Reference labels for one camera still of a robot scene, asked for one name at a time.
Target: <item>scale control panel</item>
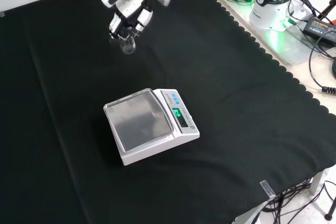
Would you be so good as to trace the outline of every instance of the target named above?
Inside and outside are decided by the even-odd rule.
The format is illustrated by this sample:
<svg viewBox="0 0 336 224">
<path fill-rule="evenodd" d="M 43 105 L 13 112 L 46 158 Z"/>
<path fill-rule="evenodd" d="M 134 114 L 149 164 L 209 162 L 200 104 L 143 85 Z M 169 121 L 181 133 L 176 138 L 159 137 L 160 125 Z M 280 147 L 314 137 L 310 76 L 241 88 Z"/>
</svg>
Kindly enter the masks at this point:
<svg viewBox="0 0 336 224">
<path fill-rule="evenodd" d="M 176 90 L 161 90 L 161 93 L 182 134 L 198 133 L 195 123 L 184 106 L 179 93 Z"/>
</svg>

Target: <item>weighing scale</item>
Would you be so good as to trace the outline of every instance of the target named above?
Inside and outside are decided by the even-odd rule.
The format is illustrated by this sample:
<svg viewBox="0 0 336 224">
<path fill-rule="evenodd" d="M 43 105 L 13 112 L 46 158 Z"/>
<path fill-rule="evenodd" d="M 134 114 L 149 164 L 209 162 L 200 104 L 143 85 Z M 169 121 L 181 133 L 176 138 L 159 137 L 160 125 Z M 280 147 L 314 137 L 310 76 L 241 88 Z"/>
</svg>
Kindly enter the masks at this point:
<svg viewBox="0 0 336 224">
<path fill-rule="evenodd" d="M 200 137 L 174 89 L 145 89 L 106 104 L 104 111 L 124 165 Z"/>
</svg>

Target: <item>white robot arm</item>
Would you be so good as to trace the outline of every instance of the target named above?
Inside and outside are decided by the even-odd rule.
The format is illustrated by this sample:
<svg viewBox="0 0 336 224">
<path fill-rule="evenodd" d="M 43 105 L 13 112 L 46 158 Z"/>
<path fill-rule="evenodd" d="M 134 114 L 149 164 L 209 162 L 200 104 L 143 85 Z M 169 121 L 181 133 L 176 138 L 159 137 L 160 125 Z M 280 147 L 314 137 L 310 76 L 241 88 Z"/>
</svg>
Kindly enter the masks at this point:
<svg viewBox="0 0 336 224">
<path fill-rule="evenodd" d="M 170 0 L 158 0 L 162 5 L 168 6 Z M 149 0 L 102 0 L 108 8 L 114 8 L 115 13 L 110 23 L 110 35 L 112 39 L 121 40 L 121 43 L 131 40 L 131 47 L 125 53 L 132 53 L 135 50 L 134 38 L 150 22 L 153 10 Z"/>
</svg>

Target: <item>white floor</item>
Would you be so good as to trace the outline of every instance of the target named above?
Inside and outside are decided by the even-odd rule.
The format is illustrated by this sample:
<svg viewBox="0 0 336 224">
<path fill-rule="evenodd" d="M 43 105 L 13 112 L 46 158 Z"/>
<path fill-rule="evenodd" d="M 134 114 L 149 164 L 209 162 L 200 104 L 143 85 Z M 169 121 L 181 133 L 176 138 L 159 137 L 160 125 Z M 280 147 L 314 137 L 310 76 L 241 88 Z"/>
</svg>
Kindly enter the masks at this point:
<svg viewBox="0 0 336 224">
<path fill-rule="evenodd" d="M 332 181 L 336 183 L 336 166 L 332 167 L 329 170 L 328 175 L 325 177 L 325 180 Z M 330 183 L 326 183 L 326 188 L 331 195 L 331 197 L 336 196 L 336 186 Z M 290 212 L 292 210 L 298 209 L 305 204 L 307 204 L 313 195 L 311 192 L 306 189 L 300 192 L 287 206 L 283 208 L 281 214 L 285 214 L 286 212 Z M 300 214 L 298 214 L 295 219 L 291 222 L 291 224 L 303 224 L 303 223 L 334 223 L 336 224 L 336 211 L 335 216 L 331 221 L 326 221 L 324 215 L 328 213 L 331 207 L 332 201 L 328 197 L 326 191 L 324 190 L 317 201 L 307 206 Z M 287 214 L 281 217 L 281 224 L 287 224 L 289 220 L 294 216 L 296 212 L 291 214 Z M 260 224 L 272 224 L 274 218 L 271 213 L 262 212 L 260 215 Z"/>
</svg>

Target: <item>black tablecloth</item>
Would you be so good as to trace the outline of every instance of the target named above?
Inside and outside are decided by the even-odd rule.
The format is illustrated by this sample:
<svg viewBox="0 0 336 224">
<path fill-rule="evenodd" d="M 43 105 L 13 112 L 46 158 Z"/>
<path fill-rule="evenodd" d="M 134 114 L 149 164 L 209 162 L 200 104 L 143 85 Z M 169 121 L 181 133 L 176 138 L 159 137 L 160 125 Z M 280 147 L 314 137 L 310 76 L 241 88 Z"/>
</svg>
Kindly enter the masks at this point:
<svg viewBox="0 0 336 224">
<path fill-rule="evenodd" d="M 215 0 L 155 3 L 137 52 L 100 0 L 0 19 L 1 223 L 228 223 L 336 163 L 335 116 Z M 201 137 L 122 166 L 103 106 L 173 88 Z"/>
</svg>

